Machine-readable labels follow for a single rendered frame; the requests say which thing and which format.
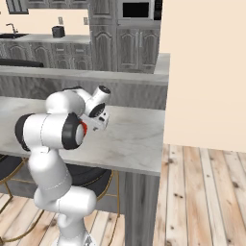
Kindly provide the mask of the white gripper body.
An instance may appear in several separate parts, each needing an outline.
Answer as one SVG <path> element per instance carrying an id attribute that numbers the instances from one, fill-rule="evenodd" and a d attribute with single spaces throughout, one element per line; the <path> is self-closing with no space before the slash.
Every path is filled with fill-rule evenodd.
<path id="1" fill-rule="evenodd" d="M 93 131 L 105 130 L 108 126 L 109 118 L 110 115 L 106 111 L 103 111 L 96 117 L 88 117 L 84 115 L 84 121 Z"/>

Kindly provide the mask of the grey wooden island counter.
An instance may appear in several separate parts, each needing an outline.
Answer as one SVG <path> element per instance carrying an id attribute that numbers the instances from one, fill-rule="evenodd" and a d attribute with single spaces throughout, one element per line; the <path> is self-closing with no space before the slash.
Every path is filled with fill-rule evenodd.
<path id="1" fill-rule="evenodd" d="M 165 110 L 169 66 L 169 54 L 159 54 L 154 74 L 0 66 L 0 96 L 46 99 L 75 86 L 92 94 L 102 85 L 111 91 L 111 106 Z"/>

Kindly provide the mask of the tall grey cupboard run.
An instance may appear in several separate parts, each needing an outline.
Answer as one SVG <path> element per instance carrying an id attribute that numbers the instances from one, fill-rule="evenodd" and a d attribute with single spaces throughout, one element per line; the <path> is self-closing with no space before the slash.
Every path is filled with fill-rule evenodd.
<path id="1" fill-rule="evenodd" d="M 153 73 L 160 20 L 120 20 L 118 0 L 89 0 L 92 67 L 99 71 Z"/>

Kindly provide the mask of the low grey cupboard run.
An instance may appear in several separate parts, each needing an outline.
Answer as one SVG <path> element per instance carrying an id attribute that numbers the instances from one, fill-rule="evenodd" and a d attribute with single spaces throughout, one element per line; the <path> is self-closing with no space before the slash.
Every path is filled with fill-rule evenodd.
<path id="1" fill-rule="evenodd" d="M 0 38 L 0 57 L 42 62 L 46 68 L 92 69 L 89 36 L 28 34 L 17 38 Z"/>

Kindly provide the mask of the black hob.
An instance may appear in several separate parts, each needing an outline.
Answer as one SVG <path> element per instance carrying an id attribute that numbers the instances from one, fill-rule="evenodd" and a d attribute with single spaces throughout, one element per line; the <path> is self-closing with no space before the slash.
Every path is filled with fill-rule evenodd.
<path id="1" fill-rule="evenodd" d="M 6 66 L 24 66 L 24 67 L 44 67 L 39 61 L 23 61 L 14 59 L 0 59 L 0 65 Z"/>

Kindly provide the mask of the black toaster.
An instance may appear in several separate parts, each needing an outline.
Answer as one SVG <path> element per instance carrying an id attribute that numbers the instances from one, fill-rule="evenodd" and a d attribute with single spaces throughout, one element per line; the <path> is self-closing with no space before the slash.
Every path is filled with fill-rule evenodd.
<path id="1" fill-rule="evenodd" d="M 52 28 L 53 38 L 60 38 L 65 36 L 64 27 L 63 26 L 54 26 Z"/>

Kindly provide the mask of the dark sink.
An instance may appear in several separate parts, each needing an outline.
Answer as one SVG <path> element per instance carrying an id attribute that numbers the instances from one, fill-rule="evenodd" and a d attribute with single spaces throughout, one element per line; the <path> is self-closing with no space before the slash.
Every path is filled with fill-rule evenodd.
<path id="1" fill-rule="evenodd" d="M 15 39 L 19 37 L 25 37 L 28 34 L 1 34 L 0 38 L 9 38 L 9 39 Z"/>

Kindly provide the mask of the black microwave oven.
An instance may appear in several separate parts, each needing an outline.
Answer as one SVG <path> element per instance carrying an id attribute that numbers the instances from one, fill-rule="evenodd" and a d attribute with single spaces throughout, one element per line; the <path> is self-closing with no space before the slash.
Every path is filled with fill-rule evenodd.
<path id="1" fill-rule="evenodd" d="M 162 0 L 118 0 L 120 20 L 161 20 Z"/>

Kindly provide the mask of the metal tap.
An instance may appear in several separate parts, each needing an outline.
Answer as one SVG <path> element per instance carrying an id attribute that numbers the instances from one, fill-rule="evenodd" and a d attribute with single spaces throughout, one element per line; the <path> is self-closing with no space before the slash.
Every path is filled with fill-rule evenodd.
<path id="1" fill-rule="evenodd" d="M 14 25 L 12 23 L 7 23 L 6 26 L 11 26 L 12 27 L 12 32 L 14 34 L 18 34 L 18 30 L 14 28 Z"/>

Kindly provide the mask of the black stool with gold frame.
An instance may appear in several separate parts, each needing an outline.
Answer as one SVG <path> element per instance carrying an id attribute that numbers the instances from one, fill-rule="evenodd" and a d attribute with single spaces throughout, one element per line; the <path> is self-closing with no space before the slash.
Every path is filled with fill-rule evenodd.
<path id="1" fill-rule="evenodd" d="M 20 170 L 25 160 L 21 157 L 13 157 L 0 154 L 0 185 L 4 185 L 10 198 L 0 209 L 0 214 L 12 200 L 12 193 L 8 186 L 8 181 Z"/>
<path id="2" fill-rule="evenodd" d="M 5 188 L 8 191 L 8 194 L 10 195 L 9 200 L 0 209 L 0 214 L 12 200 L 12 193 L 8 187 L 8 180 L 10 180 L 20 170 L 22 166 L 22 162 L 12 167 L 5 167 L 4 165 L 0 164 L 0 185 L 4 184 Z M 111 178 L 113 177 L 113 174 L 116 174 L 116 177 L 119 177 L 118 172 L 113 172 L 112 170 L 99 167 L 83 167 L 79 165 L 75 166 L 69 164 L 68 171 L 72 176 L 72 184 L 85 187 L 94 191 L 97 196 L 97 200 L 100 200 L 103 196 L 106 195 L 111 184 Z M 32 227 L 26 233 L 10 239 L 6 239 L 0 236 L 0 246 L 3 246 L 5 243 L 8 242 L 14 242 L 16 240 L 22 239 L 24 236 L 29 234 L 35 228 L 43 213 L 44 211 L 39 214 L 37 220 L 33 223 Z"/>

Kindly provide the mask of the grey wall cupboards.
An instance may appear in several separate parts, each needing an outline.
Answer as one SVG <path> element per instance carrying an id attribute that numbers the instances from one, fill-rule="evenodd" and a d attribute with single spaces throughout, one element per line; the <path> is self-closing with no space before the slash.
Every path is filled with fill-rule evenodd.
<path id="1" fill-rule="evenodd" d="M 9 14 L 28 14 L 29 9 L 86 9 L 88 0 L 0 0 Z"/>

